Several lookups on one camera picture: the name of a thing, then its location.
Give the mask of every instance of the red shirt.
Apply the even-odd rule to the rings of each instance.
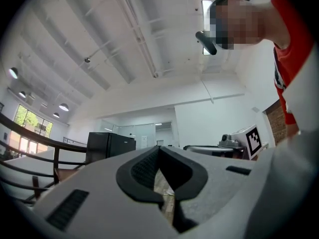
[[[302,68],[315,41],[301,16],[289,0],[271,0],[271,3],[284,20],[290,35],[290,45],[286,49],[282,50],[275,44],[275,50],[278,57],[278,71],[281,74],[286,87],[288,87],[290,82]],[[277,86],[276,88],[285,113],[285,123],[295,124],[296,121],[294,116],[287,113],[286,110],[286,101],[282,96],[284,90]]]

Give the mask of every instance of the man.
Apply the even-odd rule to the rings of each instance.
[[[216,24],[216,43],[220,46],[257,44],[263,39],[274,43],[275,86],[285,114],[287,136],[293,136],[299,129],[282,93],[303,66],[315,41],[291,0],[263,4],[216,0],[210,17]]]

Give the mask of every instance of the wooden floor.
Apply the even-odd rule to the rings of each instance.
[[[161,209],[163,215],[167,218],[170,224],[173,223],[174,217],[174,198],[173,190],[170,188],[164,175],[159,170],[155,177],[154,191],[161,194],[164,198],[164,205]]]

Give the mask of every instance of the black refrigerator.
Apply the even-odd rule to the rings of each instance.
[[[133,138],[115,133],[89,133],[85,164],[114,157],[136,149]]]

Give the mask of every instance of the headset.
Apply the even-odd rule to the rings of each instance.
[[[216,26],[216,37],[211,37],[210,31],[199,31],[195,34],[197,40],[211,55],[216,55],[217,53],[215,45],[218,45],[222,49],[232,49],[234,47],[233,42],[228,38],[228,33],[225,30],[221,19],[216,18],[216,6],[225,5],[227,4],[227,1],[228,0],[215,0],[208,8],[210,24]]]

